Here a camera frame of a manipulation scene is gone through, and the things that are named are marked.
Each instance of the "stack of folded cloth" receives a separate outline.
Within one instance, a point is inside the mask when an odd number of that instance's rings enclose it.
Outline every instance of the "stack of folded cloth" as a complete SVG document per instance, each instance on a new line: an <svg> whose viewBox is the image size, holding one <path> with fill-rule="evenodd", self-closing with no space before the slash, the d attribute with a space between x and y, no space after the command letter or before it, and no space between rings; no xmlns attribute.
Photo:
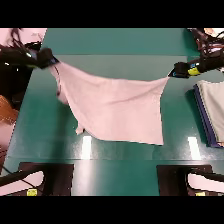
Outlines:
<svg viewBox="0 0 224 224"><path fill-rule="evenodd" d="M195 98L200 111L210 147L224 147L224 82L199 81L194 86Z"/></svg>

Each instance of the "pink cloth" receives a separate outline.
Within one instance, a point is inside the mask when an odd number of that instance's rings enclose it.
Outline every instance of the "pink cloth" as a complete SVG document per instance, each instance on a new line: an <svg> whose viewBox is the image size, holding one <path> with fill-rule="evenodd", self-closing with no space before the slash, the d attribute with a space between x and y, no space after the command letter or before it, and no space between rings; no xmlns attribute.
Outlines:
<svg viewBox="0 0 224 224"><path fill-rule="evenodd" d="M100 140L163 145L160 97L168 77L155 81L110 79L90 75L63 62L50 70L78 120Z"/></svg>

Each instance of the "green tabletop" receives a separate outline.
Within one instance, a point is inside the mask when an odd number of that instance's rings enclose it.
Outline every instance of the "green tabletop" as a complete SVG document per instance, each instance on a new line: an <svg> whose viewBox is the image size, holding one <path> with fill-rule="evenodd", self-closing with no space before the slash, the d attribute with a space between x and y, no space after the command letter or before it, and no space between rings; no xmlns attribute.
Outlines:
<svg viewBox="0 0 224 224"><path fill-rule="evenodd" d="M188 34L183 29L49 29L44 45L58 53L61 61L98 76L155 80L167 76L174 63L197 55L194 42L184 38ZM220 82L223 74L212 71L168 81L161 98L163 146L92 137L90 160L83 160L84 136L89 134L76 135L77 121L69 107L57 100L49 70L35 70L5 166L15 171L22 161L75 163L72 195L158 195L157 164L211 164L215 172L224 174L224 151L206 146L192 91L201 79Z"/></svg>

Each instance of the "yellow label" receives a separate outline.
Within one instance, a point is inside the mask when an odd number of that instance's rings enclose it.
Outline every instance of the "yellow label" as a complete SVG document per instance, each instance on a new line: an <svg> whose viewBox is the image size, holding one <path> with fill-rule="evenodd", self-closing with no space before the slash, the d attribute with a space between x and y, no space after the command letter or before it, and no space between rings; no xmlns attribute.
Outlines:
<svg viewBox="0 0 224 224"><path fill-rule="evenodd" d="M196 196L205 196L205 192L198 192L196 193Z"/></svg>
<svg viewBox="0 0 224 224"><path fill-rule="evenodd" d="M198 71L198 69L195 67L195 68L191 68L191 69L189 69L188 70L188 73L190 74L190 75L199 75L200 74L200 72Z"/></svg>
<svg viewBox="0 0 224 224"><path fill-rule="evenodd" d="M29 189L27 191L27 196L37 196L37 189Z"/></svg>

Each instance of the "white cloth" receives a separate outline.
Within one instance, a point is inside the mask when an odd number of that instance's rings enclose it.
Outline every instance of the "white cloth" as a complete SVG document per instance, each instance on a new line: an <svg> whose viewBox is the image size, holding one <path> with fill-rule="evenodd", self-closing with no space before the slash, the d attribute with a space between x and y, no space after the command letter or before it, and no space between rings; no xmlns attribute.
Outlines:
<svg viewBox="0 0 224 224"><path fill-rule="evenodd" d="M65 63L50 70L78 120L77 134L88 131L109 141L163 145L160 97L169 79L134 81L90 75Z"/></svg>
<svg viewBox="0 0 224 224"><path fill-rule="evenodd" d="M217 142L224 142L224 82L197 82Z"/></svg>

